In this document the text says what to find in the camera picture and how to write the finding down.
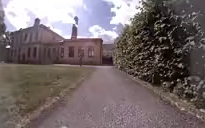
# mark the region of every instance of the building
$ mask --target building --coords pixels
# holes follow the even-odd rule
[[[114,44],[103,44],[103,64],[113,65]]]
[[[9,61],[27,64],[102,64],[102,38],[77,38],[78,17],[71,39],[65,39],[35,19],[34,25],[13,32]]]

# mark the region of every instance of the leaves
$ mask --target leaves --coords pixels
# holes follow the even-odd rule
[[[196,56],[200,58],[198,63],[190,64],[192,52],[205,53],[205,34],[196,22],[200,14],[178,13],[172,7],[181,4],[175,4],[165,0],[143,1],[142,11],[115,41],[115,64],[205,108],[205,78],[190,76],[192,65],[202,64],[205,68],[204,54]]]

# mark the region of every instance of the grass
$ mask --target grass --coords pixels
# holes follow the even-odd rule
[[[32,112],[87,71],[89,68],[0,64],[0,120]]]

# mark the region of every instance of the driveway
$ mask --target driveway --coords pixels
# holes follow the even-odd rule
[[[66,105],[33,128],[205,128],[112,67],[98,67]]]

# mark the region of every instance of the curb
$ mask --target curb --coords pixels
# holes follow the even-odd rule
[[[60,92],[58,96],[48,98],[42,106],[40,106],[39,108],[37,108],[33,112],[27,114],[26,116],[22,117],[22,119],[20,121],[18,121],[18,123],[15,125],[15,128],[27,127],[31,123],[31,121],[37,119],[43,112],[50,110],[60,100],[63,99],[66,101],[70,95],[71,90],[73,90],[73,89],[75,90],[86,78],[88,78],[94,72],[93,70],[87,71],[74,84],[71,84],[68,88],[66,88],[62,92]]]
[[[174,95],[172,93],[164,92],[160,88],[155,88],[150,83],[145,82],[143,80],[140,80],[136,77],[133,77],[133,76],[127,74],[124,71],[121,71],[117,68],[115,68],[115,70],[118,70],[119,72],[126,74],[130,79],[132,79],[136,83],[138,83],[141,86],[149,89],[153,93],[159,95],[161,97],[161,99],[169,102],[173,106],[176,106],[181,111],[185,111],[185,112],[187,112],[187,113],[189,113],[193,116],[196,116],[198,119],[200,119],[201,121],[203,121],[205,123],[205,110],[199,110],[199,109],[195,108],[195,106],[193,104],[191,104],[187,101],[179,99],[176,95]]]

